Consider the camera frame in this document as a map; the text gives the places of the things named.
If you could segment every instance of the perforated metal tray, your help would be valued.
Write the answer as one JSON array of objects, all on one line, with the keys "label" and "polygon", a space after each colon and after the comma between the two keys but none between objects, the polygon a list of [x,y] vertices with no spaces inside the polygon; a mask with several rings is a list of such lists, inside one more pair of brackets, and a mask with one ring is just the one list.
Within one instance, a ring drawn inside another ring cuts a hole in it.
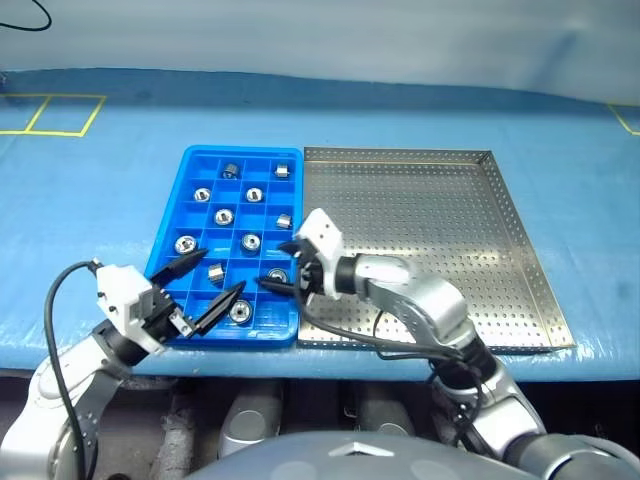
[{"label": "perforated metal tray", "polygon": [[[347,253],[412,257],[466,297],[484,341],[502,352],[573,346],[573,338],[489,151],[305,149],[305,215],[322,207]],[[371,334],[377,309],[318,296],[313,313]],[[376,334],[412,341],[382,317]],[[361,346],[302,322],[305,345]]]}]

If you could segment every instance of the black cable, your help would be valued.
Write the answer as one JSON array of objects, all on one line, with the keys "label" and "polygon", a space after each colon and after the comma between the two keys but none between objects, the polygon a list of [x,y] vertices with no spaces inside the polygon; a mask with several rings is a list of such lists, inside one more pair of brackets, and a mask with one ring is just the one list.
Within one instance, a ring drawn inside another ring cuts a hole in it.
[{"label": "black cable", "polygon": [[95,265],[96,264],[94,264],[93,262],[78,262],[65,268],[51,284],[49,292],[47,293],[47,298],[44,302],[44,333],[47,338],[49,360],[51,361],[51,368],[53,369],[53,374],[56,378],[56,384],[58,385],[58,390],[60,391],[62,403],[64,404],[64,408],[67,411],[67,415],[69,416],[69,424],[71,426],[71,432],[73,434],[73,441],[77,448],[75,452],[75,463],[77,478],[79,480],[85,480],[86,478],[84,441],[82,439],[82,430],[80,429],[80,424],[78,423],[78,416],[76,415],[76,411],[73,408],[73,404],[71,403],[69,390],[67,389],[67,385],[64,383],[64,376],[62,375],[62,369],[60,368],[60,359],[58,358],[56,338],[53,332],[53,300],[55,299],[56,293],[58,292],[58,288],[60,288],[60,285],[62,285],[64,279],[67,278],[71,272],[85,267],[89,270],[92,270]]},{"label": "black cable", "polygon": [[[380,323],[380,319],[382,318],[382,314],[384,312],[382,310],[380,310],[378,312],[378,315],[376,315],[376,319],[373,322],[373,337],[376,338],[376,331],[378,329],[378,324]],[[478,398],[476,400],[476,402],[473,405],[473,408],[471,409],[471,412],[469,412],[469,416],[466,417],[465,421],[462,422],[460,425],[456,426],[456,435],[453,437],[452,441],[451,441],[451,445],[453,446],[457,446],[458,442],[464,437],[464,435],[468,432],[469,428],[471,428],[473,426],[473,424],[475,423],[475,421],[478,418],[478,415],[480,415],[480,409],[482,408],[482,398],[483,398],[483,393],[482,393],[482,379],[480,376],[480,372],[472,367],[469,367],[466,363],[464,363],[463,361],[457,359],[457,358],[451,358],[445,361],[445,363],[440,364],[439,366],[435,366],[433,365],[433,363],[431,362],[431,360],[433,359],[432,357],[429,357],[428,355],[425,355],[423,353],[405,353],[405,354],[394,354],[394,355],[384,355],[379,349],[378,347],[376,347],[376,354],[378,355],[378,358],[380,358],[381,360],[406,360],[406,359],[425,359],[425,360],[429,360],[429,363],[431,364],[431,375],[429,376],[429,378],[427,379],[427,383],[433,383],[433,381],[436,379],[436,377],[439,375],[439,370],[441,368],[443,368],[445,365],[450,364],[450,363],[454,363],[456,366],[458,366],[458,368],[466,371],[469,373],[469,375],[471,376],[471,380],[476,388],[477,394],[478,394]]]},{"label": "black cable", "polygon": [[[326,330],[329,333],[333,333],[334,335],[339,335],[344,338],[349,338],[351,340],[357,340],[359,342],[372,345],[375,348],[376,355],[382,360],[407,360],[407,359],[424,359],[431,362],[432,360],[441,360],[439,366],[432,366],[432,374],[429,377],[429,382],[432,382],[437,376],[438,371],[444,367],[445,365],[450,365],[451,363],[457,365],[462,370],[469,373],[473,384],[477,390],[477,400],[471,409],[471,412],[466,417],[464,422],[456,425],[456,435],[454,436],[451,445],[456,446],[458,442],[464,437],[469,428],[473,426],[474,422],[478,418],[480,414],[480,409],[482,408],[482,380],[480,376],[480,372],[472,367],[469,367],[462,361],[462,356],[460,352],[453,348],[447,347],[425,347],[421,345],[405,343],[405,342],[396,342],[393,340],[385,340],[376,337],[376,329],[378,327],[378,323],[380,322],[380,318],[384,313],[382,310],[378,312],[376,319],[373,323],[373,335],[361,335],[359,333],[350,332],[348,330],[344,330],[342,328],[337,328],[328,323],[323,322],[319,318],[315,317],[311,313],[309,313],[307,309],[307,304],[302,298],[302,293],[300,289],[300,279],[302,278],[302,267],[298,265],[296,269],[296,276],[293,288],[293,295],[295,297],[296,303],[298,305],[298,310],[300,311],[300,315],[304,320],[313,325],[316,328],[321,330]],[[389,350],[393,350],[395,352],[409,352],[409,353],[398,353],[392,355],[384,355],[380,348],[386,348]]]},{"label": "black cable", "polygon": [[316,328],[320,330],[326,330],[329,333],[333,333],[334,335],[338,335],[344,338],[349,338],[351,340],[357,340],[359,342],[373,345],[379,348],[385,348],[388,350],[393,350],[396,352],[414,352],[420,353],[422,357],[416,358],[433,358],[436,360],[451,360],[453,358],[460,359],[460,352],[453,348],[433,348],[433,347],[425,347],[422,345],[416,345],[413,343],[406,342],[396,342],[393,340],[385,340],[382,338],[374,338],[371,335],[362,335],[360,333],[350,332],[348,330],[344,330],[342,328],[334,327],[333,325],[329,325],[328,323],[323,322],[319,318],[315,317],[313,314],[309,313],[307,309],[306,302],[302,298],[302,293],[300,290],[300,278],[302,274],[302,267],[298,266],[296,270],[295,283],[293,288],[293,295],[296,299],[296,303],[298,305],[298,310],[300,311],[300,315],[304,320],[309,322]]},{"label": "black cable", "polygon": [[31,1],[35,3],[38,7],[40,7],[40,10],[42,10],[44,14],[47,16],[47,23],[45,23],[41,27],[22,27],[20,25],[12,25],[10,23],[0,22],[0,27],[10,28],[12,30],[20,30],[21,32],[43,32],[47,30],[49,27],[51,27],[51,23],[52,23],[51,15],[49,15],[49,12],[47,11],[47,9],[44,8],[44,6],[38,0],[31,0]]}]

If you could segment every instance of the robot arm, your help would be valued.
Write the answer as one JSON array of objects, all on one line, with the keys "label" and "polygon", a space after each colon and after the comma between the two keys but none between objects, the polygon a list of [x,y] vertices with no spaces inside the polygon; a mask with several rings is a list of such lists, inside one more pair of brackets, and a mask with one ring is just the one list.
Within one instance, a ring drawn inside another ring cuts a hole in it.
[{"label": "robot arm", "polygon": [[[460,440],[467,450],[549,479],[556,478],[557,469],[569,465],[574,457],[581,458],[583,465],[602,464],[607,458],[611,470],[603,471],[614,476],[630,471],[625,462],[602,449],[575,439],[558,440],[570,437],[546,435],[531,403],[477,335],[466,302],[453,285],[420,272],[407,259],[343,256],[342,233],[321,209],[309,214],[295,240],[296,247],[284,245],[283,249],[298,257],[307,292],[334,299],[355,294],[398,318],[416,345],[456,352],[454,361],[434,359],[432,364],[438,391],[454,406],[451,420],[465,425]],[[306,305],[301,305],[301,311],[305,310]]]},{"label": "robot arm", "polygon": [[198,250],[174,260],[150,281],[131,266],[102,266],[94,261],[98,305],[107,320],[59,355],[82,445],[76,442],[47,359],[35,371],[25,408],[0,446],[0,479],[91,478],[102,412],[131,368],[150,353],[162,353],[163,344],[178,335],[204,335],[241,294],[244,282],[220,294],[198,320],[183,314],[163,287],[189,272],[206,253]]}]

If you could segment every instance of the yellow tape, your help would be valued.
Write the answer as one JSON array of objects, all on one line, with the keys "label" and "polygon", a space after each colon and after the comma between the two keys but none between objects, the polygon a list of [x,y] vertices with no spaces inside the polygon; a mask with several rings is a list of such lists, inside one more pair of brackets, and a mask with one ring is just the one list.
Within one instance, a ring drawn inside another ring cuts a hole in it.
[{"label": "yellow tape", "polygon": [[607,103],[607,107],[609,107],[609,110],[613,112],[613,114],[618,119],[618,122],[620,122],[620,125],[622,125],[622,127],[627,132],[629,132],[631,135],[640,135],[640,131],[632,129],[627,123],[627,121],[624,119],[624,117],[620,115],[620,112],[616,110],[616,107],[633,107],[633,105],[612,105],[610,103]]},{"label": "yellow tape", "polygon": [[[106,95],[93,95],[93,94],[84,94],[84,93],[0,93],[0,97],[18,97],[18,98],[37,98],[44,97],[44,101],[35,111],[29,123],[24,128],[24,130],[0,130],[0,135],[44,135],[44,136],[52,136],[52,137],[84,137],[91,124],[96,119],[96,116],[102,109],[104,102],[107,100]],[[65,130],[34,130],[33,127],[45,111],[51,99],[53,98],[97,98],[98,104],[93,109],[89,118],[82,126],[82,129],[79,132],[68,132]]]}]

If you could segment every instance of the metal bushing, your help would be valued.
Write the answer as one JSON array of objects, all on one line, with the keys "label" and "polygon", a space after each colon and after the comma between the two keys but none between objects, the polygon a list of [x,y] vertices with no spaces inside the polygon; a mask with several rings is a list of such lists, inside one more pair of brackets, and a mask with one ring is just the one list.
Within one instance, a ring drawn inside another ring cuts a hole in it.
[{"label": "metal bushing", "polygon": [[251,202],[251,203],[261,202],[263,198],[262,190],[255,187],[250,188],[249,190],[247,190],[246,197],[247,197],[247,202]]},{"label": "metal bushing", "polygon": [[242,248],[250,255],[255,255],[260,250],[260,237],[255,233],[247,233],[242,237]]},{"label": "metal bushing", "polygon": [[251,304],[246,300],[238,300],[233,304],[231,310],[229,311],[229,317],[234,323],[238,325],[242,325],[243,323],[247,323],[251,318],[252,308]]},{"label": "metal bushing", "polygon": [[222,171],[222,178],[227,180],[235,180],[238,178],[239,173],[238,166],[235,163],[227,163]]},{"label": "metal bushing", "polygon": [[288,230],[291,228],[291,216],[286,213],[281,214],[276,220],[276,226],[278,228],[284,228]]},{"label": "metal bushing", "polygon": [[275,172],[273,172],[278,178],[288,178],[289,177],[289,167],[285,163],[279,163],[276,166]]},{"label": "metal bushing", "polygon": [[208,202],[211,198],[211,190],[208,188],[199,188],[193,192],[193,199],[196,202]]},{"label": "metal bushing", "polygon": [[209,265],[207,277],[211,283],[220,283],[224,280],[224,269],[221,263]]},{"label": "metal bushing", "polygon": [[269,273],[267,273],[267,277],[273,280],[278,280],[282,283],[287,283],[289,281],[287,272],[285,272],[282,268],[272,268],[271,270],[269,270]]},{"label": "metal bushing", "polygon": [[221,208],[216,212],[214,220],[218,225],[230,225],[233,223],[233,212],[228,208]]},{"label": "metal bushing", "polygon": [[178,240],[176,240],[173,248],[175,249],[176,253],[179,253],[180,255],[186,255],[193,252],[196,249],[197,244],[198,242],[196,242],[196,239],[191,235],[183,235]]}]

